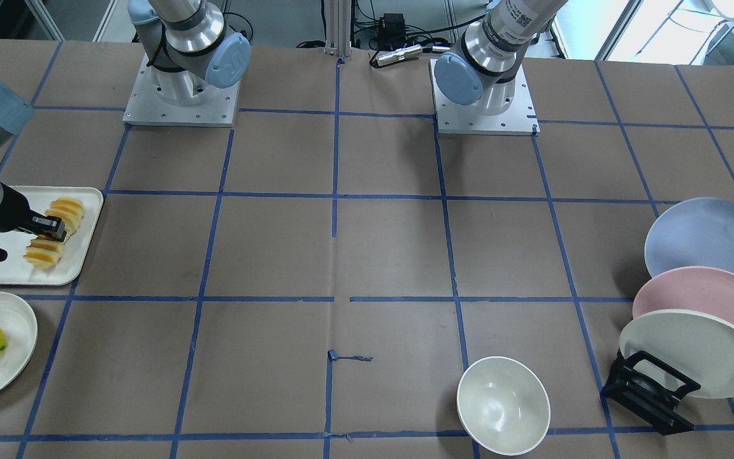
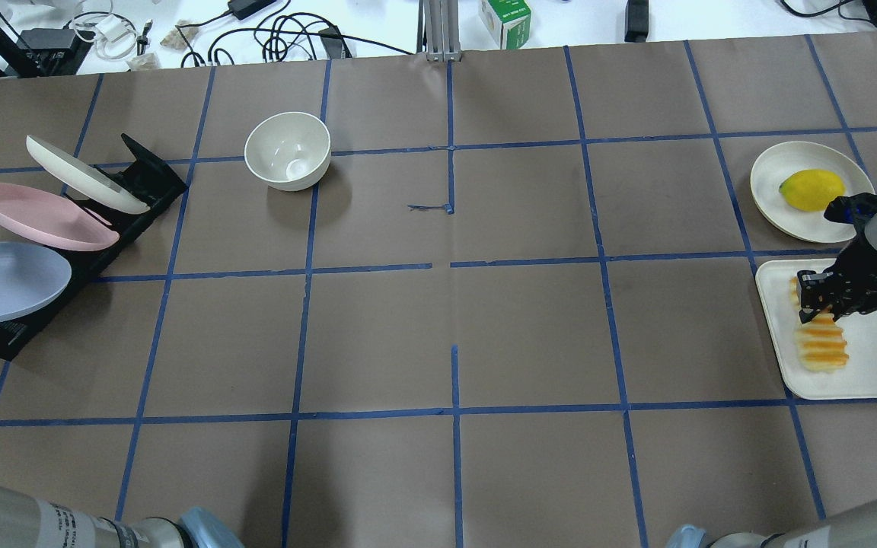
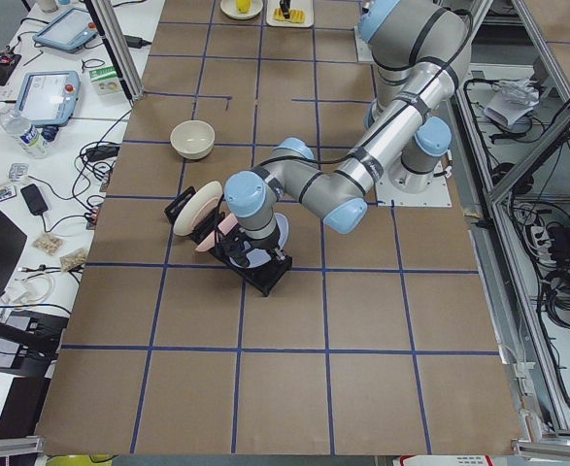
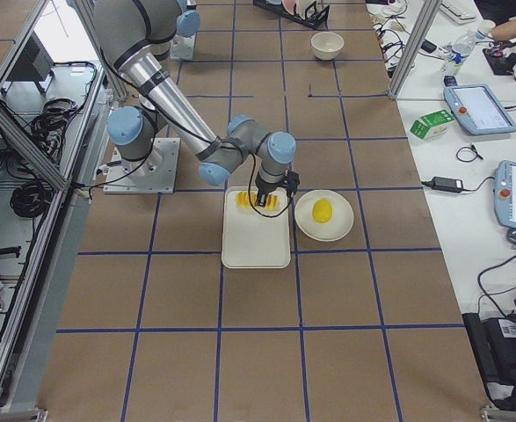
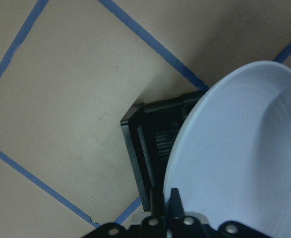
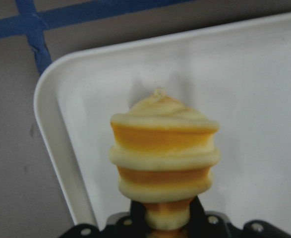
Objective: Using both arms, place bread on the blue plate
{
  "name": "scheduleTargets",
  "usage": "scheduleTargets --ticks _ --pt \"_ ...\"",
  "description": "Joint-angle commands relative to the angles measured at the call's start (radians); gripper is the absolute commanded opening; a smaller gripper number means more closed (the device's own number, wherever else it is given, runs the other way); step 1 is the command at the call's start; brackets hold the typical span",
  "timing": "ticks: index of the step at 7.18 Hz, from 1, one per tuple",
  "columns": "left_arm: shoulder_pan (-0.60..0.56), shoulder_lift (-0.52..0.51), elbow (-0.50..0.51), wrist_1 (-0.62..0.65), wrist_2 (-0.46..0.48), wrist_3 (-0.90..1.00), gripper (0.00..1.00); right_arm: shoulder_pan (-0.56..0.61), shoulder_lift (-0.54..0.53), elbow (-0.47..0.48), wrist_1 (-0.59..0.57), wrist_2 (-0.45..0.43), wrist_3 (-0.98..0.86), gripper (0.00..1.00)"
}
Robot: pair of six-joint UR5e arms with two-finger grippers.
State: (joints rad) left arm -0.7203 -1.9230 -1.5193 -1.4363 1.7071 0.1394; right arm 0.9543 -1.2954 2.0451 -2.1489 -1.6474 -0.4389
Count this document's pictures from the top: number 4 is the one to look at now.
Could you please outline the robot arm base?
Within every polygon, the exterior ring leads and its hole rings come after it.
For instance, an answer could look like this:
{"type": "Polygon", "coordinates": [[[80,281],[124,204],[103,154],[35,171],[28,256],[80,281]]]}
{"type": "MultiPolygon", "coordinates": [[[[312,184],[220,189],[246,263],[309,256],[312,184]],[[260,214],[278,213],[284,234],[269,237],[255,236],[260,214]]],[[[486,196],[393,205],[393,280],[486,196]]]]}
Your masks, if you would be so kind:
{"type": "Polygon", "coordinates": [[[190,61],[193,58],[196,34],[200,29],[200,14],[195,0],[179,1],[182,14],[177,19],[177,31],[171,42],[170,59],[190,61]]]}

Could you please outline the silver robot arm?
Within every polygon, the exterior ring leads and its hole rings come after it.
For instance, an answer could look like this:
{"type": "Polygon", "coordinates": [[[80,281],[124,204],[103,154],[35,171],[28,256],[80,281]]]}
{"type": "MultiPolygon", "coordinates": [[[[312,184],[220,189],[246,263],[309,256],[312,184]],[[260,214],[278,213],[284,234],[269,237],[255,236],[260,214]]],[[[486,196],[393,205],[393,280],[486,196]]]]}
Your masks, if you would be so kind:
{"type": "Polygon", "coordinates": [[[252,205],[264,207],[267,196],[282,187],[294,197],[299,177],[290,171],[296,141],[286,132],[271,132],[246,115],[229,123],[227,137],[217,136],[173,82],[162,62],[175,36],[193,36],[200,15],[185,1],[98,1],[93,26],[106,62],[128,78],[176,130],[200,160],[199,174],[219,186],[246,160],[257,156],[258,189],[252,205]]]}

